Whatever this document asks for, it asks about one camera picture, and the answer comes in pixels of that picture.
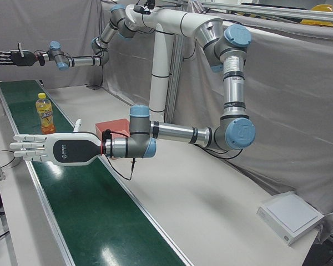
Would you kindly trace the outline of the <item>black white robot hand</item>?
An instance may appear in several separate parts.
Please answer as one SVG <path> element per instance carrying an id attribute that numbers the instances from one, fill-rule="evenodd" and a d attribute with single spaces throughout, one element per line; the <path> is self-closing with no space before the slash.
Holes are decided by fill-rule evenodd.
<path id="1" fill-rule="evenodd" d="M 29 50 L 22 49 L 20 42 L 16 50 L 8 52 L 0 51 L 0 65 L 16 65 L 18 67 L 30 67 L 38 61 L 37 56 Z"/>
<path id="2" fill-rule="evenodd" d="M 101 155 L 101 141 L 91 132 L 17 134 L 9 145 L 14 156 L 58 166 L 85 166 Z"/>

